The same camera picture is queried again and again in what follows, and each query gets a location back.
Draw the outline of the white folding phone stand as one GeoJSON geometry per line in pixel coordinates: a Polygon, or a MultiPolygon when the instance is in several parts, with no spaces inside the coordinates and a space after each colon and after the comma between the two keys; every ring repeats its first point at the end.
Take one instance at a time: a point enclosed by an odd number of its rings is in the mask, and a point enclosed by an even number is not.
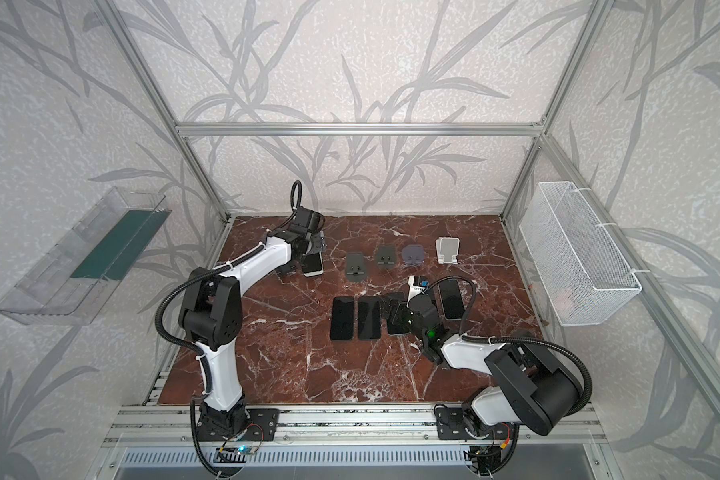
{"type": "Polygon", "coordinates": [[[439,264],[457,264],[460,239],[457,237],[439,237],[436,242],[436,254],[439,264]]]}

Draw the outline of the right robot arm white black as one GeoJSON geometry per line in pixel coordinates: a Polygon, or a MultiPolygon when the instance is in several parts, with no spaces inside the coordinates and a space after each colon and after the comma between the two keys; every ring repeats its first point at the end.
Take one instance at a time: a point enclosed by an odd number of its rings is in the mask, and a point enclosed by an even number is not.
{"type": "Polygon", "coordinates": [[[391,309],[395,326],[419,339],[435,365],[489,375],[493,386],[463,402],[458,415],[465,433],[480,439],[500,424],[524,425],[548,435],[559,421],[581,410],[593,391],[586,365],[565,347],[528,332],[478,338],[446,328],[424,293],[391,309]]]}

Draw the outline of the black phone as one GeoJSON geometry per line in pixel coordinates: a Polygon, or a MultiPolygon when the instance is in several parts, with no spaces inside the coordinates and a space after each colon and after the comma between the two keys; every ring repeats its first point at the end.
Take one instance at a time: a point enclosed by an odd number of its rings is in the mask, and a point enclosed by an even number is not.
{"type": "Polygon", "coordinates": [[[332,341],[351,340],[354,336],[355,299],[339,296],[333,299],[329,339],[332,341]]]}
{"type": "Polygon", "coordinates": [[[357,304],[357,336],[359,340],[381,338],[381,303],[376,296],[363,296],[357,304]]]}

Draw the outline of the white-edged phone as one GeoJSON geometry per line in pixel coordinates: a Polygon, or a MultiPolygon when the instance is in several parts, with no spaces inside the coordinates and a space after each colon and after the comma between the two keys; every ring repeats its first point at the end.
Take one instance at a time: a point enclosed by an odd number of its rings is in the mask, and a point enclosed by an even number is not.
{"type": "Polygon", "coordinates": [[[465,312],[459,281],[448,279],[439,284],[444,317],[449,321],[460,320],[465,312]]]}

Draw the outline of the purple-edged phone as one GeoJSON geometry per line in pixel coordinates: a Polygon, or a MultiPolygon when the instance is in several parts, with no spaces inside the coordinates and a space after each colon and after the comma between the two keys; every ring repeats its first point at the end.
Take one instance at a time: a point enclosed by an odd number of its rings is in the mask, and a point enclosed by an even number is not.
{"type": "Polygon", "coordinates": [[[322,253],[305,255],[300,260],[301,270],[305,277],[322,275],[324,272],[322,253]]]}

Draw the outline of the silver-edged phone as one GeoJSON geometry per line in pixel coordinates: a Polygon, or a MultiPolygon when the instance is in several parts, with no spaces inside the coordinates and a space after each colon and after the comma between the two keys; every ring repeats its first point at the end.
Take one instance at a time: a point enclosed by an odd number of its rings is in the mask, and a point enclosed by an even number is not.
{"type": "Polygon", "coordinates": [[[406,296],[403,292],[385,294],[382,299],[381,313],[386,322],[390,336],[405,335],[410,332],[407,321],[403,318],[406,296]]]}

